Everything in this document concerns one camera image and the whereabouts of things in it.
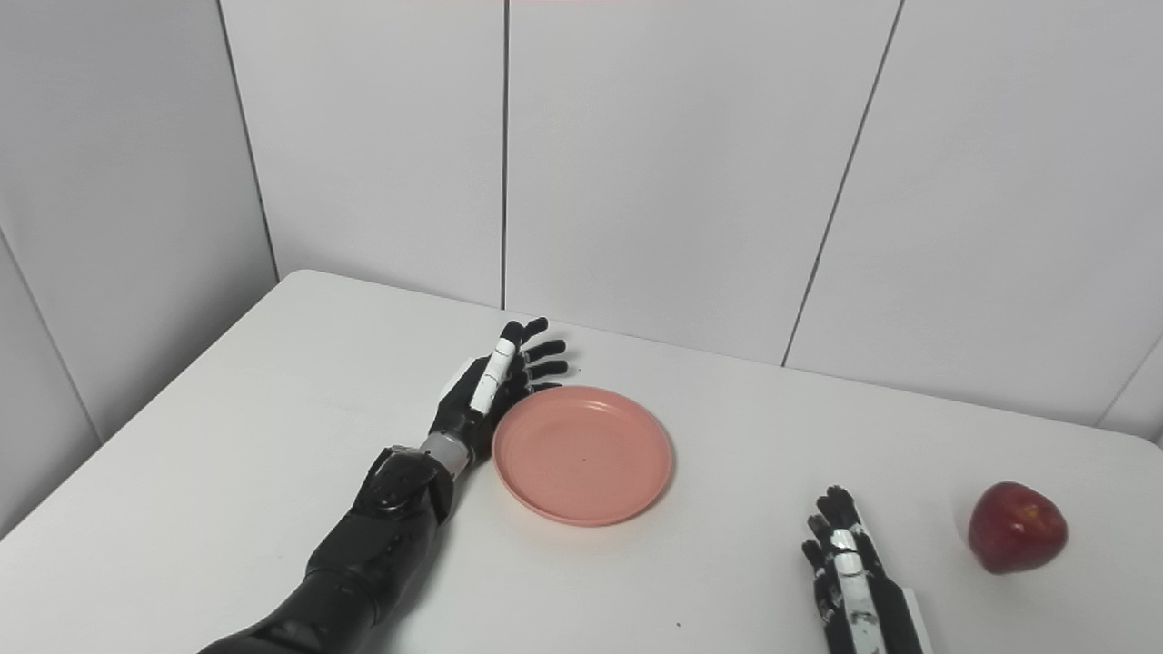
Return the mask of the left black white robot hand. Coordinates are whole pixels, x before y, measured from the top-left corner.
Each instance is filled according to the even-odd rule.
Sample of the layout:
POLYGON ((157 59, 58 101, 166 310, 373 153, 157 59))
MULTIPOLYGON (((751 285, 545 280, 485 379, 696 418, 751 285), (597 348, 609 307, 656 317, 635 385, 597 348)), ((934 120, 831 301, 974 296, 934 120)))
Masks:
POLYGON ((561 388, 569 371, 565 340, 538 340, 549 326, 544 317, 506 324, 493 351, 469 361, 441 397, 421 452, 454 477, 488 458, 508 411, 531 394, 561 388))

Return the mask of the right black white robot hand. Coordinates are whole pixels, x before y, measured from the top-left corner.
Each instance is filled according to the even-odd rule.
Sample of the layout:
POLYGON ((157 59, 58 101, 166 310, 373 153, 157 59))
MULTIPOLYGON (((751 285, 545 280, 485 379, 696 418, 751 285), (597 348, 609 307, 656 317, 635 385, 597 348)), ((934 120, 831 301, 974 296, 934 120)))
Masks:
POLYGON ((807 519, 801 543, 813 600, 830 653, 930 653, 919 602, 885 571, 847 489, 832 485, 807 519))

